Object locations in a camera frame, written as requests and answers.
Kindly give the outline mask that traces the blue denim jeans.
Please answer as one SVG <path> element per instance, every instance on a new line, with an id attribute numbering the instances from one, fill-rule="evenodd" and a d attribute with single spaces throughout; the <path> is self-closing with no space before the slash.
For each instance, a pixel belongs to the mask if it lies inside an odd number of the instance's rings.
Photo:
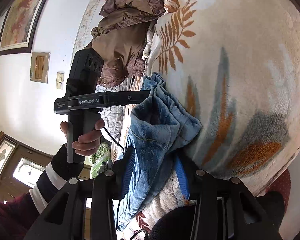
<path id="1" fill-rule="evenodd" d="M 128 193 L 115 212 L 120 231 L 166 184 L 174 166 L 171 152 L 188 145 L 202 127 L 165 86 L 158 73 L 145 77 L 142 90 L 150 94 L 130 115 L 127 146 L 134 147 L 136 161 Z"/>

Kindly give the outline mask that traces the grey quilted pillow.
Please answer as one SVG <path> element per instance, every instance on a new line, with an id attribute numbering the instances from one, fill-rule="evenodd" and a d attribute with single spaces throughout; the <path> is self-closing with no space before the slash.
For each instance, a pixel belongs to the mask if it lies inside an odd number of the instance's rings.
<path id="1" fill-rule="evenodd" d="M 125 92 L 132 88 L 135 81 L 135 77 L 129 77 L 125 79 L 120 85 L 106 88 L 101 85 L 96 86 L 96 92 Z M 111 134 L 111 136 L 119 141 L 121 137 L 122 121 L 125 112 L 125 106 L 112 106 L 109 108 L 104 108 L 101 112 L 102 118 L 105 121 L 106 129 Z"/>

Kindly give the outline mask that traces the green patterned cloth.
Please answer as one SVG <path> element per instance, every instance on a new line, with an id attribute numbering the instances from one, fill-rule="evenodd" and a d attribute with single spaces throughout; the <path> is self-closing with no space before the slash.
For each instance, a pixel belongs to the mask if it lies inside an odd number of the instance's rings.
<path id="1" fill-rule="evenodd" d="M 95 154 L 90 157 L 92 166 L 90 168 L 90 178 L 95 178 L 104 172 L 108 160 L 110 159 L 110 146 L 106 142 L 102 142 Z"/>

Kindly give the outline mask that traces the brown satin garment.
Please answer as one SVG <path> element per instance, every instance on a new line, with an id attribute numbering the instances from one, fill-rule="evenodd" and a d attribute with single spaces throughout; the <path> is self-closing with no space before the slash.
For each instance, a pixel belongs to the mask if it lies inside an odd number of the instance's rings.
<path id="1" fill-rule="evenodd" d="M 87 45 L 104 60 L 98 85 L 115 87 L 128 77 L 142 76 L 149 26 L 164 11 L 163 0 L 106 0 Z"/>

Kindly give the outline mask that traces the red patterned bed sheet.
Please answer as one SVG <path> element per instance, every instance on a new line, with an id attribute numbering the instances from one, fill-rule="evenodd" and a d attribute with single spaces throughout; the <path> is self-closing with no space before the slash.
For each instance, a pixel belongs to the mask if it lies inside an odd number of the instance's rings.
<path id="1" fill-rule="evenodd" d="M 282 195 L 283 202 L 285 205 L 285 212 L 287 211 L 290 191 L 291 191 L 291 178 L 289 169 L 286 169 L 273 183 L 271 183 L 264 191 L 264 195 L 259 195 L 258 197 L 263 197 L 266 193 L 275 191 Z"/>

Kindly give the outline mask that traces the cream leaf pattern blanket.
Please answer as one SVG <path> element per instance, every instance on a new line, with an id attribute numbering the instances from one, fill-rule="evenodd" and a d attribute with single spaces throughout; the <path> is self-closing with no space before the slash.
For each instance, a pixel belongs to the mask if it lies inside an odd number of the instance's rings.
<path id="1" fill-rule="evenodd" d="M 222 183 L 237 177 L 275 228 L 280 193 L 265 189 L 300 148 L 300 0 L 164 0 L 146 76 L 202 127 L 171 152 Z M 159 194 L 136 216 L 152 239 L 189 239 L 195 200 L 181 194 L 174 166 Z"/>

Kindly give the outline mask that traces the beige wall switch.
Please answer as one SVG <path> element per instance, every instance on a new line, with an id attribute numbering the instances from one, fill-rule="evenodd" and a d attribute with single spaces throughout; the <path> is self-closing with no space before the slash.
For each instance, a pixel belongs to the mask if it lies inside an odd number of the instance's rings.
<path id="1" fill-rule="evenodd" d="M 64 73 L 58 72 L 56 77 L 56 88 L 61 89 L 64 81 Z"/>

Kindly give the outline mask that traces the small wooden wall plaque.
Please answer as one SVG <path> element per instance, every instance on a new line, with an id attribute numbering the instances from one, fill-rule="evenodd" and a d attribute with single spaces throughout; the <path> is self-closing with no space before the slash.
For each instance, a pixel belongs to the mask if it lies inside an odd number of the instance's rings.
<path id="1" fill-rule="evenodd" d="M 31 55 L 30 80 L 48 83 L 50 53 L 33 52 Z"/>

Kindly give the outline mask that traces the wooden window frame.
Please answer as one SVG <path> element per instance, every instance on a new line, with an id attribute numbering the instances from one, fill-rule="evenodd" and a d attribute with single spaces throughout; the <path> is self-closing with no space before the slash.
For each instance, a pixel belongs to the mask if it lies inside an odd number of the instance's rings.
<path id="1" fill-rule="evenodd" d="M 51 159 L 51 155 L 0 132 L 0 202 L 28 193 Z"/>

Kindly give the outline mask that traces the framed painting on wall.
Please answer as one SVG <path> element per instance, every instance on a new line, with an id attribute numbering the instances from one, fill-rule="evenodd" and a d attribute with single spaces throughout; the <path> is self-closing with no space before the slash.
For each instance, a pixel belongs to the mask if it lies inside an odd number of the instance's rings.
<path id="1" fill-rule="evenodd" d="M 0 33 L 0 56 L 30 53 L 46 0 L 14 0 Z"/>

